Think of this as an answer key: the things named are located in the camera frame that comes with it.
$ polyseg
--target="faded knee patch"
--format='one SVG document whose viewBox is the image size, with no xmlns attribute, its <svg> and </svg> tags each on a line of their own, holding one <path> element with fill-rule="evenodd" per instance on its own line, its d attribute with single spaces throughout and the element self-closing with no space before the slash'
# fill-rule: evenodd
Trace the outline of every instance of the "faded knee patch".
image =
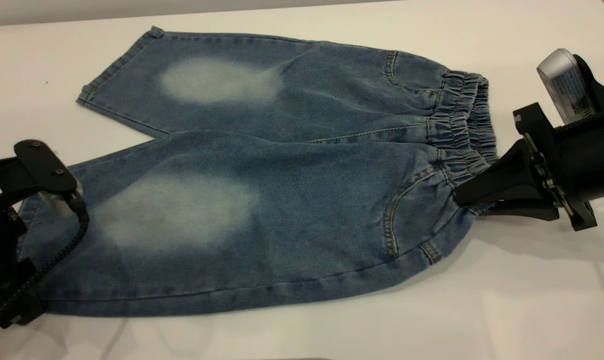
<svg viewBox="0 0 604 360">
<path fill-rule="evenodd" d="M 258 195 L 229 178 L 142 178 L 99 205 L 94 226 L 119 248 L 208 248 L 245 228 Z"/>
<path fill-rule="evenodd" d="M 160 76 L 164 94 L 186 103 L 238 101 L 269 105 L 284 86 L 277 68 L 262 70 L 223 59 L 188 59 Z"/>
</svg>

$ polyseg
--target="qr code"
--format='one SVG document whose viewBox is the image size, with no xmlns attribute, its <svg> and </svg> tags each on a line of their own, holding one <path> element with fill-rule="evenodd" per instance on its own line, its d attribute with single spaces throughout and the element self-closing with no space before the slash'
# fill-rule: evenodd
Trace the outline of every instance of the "qr code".
<svg viewBox="0 0 604 360">
<path fill-rule="evenodd" d="M 571 107 L 577 116 L 587 117 L 594 114 L 593 108 L 591 107 L 591 102 L 587 96 L 583 96 L 580 98 L 580 100 L 577 100 L 577 102 L 573 103 Z"/>
</svg>

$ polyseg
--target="wall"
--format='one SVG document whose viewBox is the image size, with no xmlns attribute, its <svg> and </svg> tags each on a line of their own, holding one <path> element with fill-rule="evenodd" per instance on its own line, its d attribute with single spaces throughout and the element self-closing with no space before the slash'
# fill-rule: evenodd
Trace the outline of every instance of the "wall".
<svg viewBox="0 0 604 360">
<path fill-rule="evenodd" d="M 0 0 L 0 25 L 379 1 L 381 0 Z"/>
</svg>

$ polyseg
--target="denim fabric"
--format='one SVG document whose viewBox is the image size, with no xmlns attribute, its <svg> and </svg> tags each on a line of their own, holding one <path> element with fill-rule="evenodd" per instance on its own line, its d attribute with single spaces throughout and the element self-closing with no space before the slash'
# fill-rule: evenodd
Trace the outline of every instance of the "denim fabric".
<svg viewBox="0 0 604 360">
<path fill-rule="evenodd" d="M 482 76 L 405 52 L 154 27 L 78 103 L 155 139 L 71 166 L 92 223 L 39 285 L 51 313 L 158 316 L 324 301 L 449 255 L 496 159 Z M 20 258 L 74 234 L 39 197 Z"/>
</svg>

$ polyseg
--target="white table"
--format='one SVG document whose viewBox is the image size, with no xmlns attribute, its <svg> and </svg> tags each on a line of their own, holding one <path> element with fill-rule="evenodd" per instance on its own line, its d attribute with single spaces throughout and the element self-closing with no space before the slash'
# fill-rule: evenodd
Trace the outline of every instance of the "white table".
<svg viewBox="0 0 604 360">
<path fill-rule="evenodd" d="M 151 25 L 245 32 L 416 53 L 490 82 L 503 154 L 512 111 L 540 102 L 536 73 L 556 48 L 604 84 L 599 0 L 407 0 L 0 27 L 0 158 L 46 141 L 66 164 L 148 137 L 74 100 Z M 44 315 L 0 329 L 0 359 L 572 360 L 604 359 L 604 199 L 599 226 L 479 219 L 448 259 L 406 283 L 357 298 L 209 316 L 103 319 Z"/>
</svg>

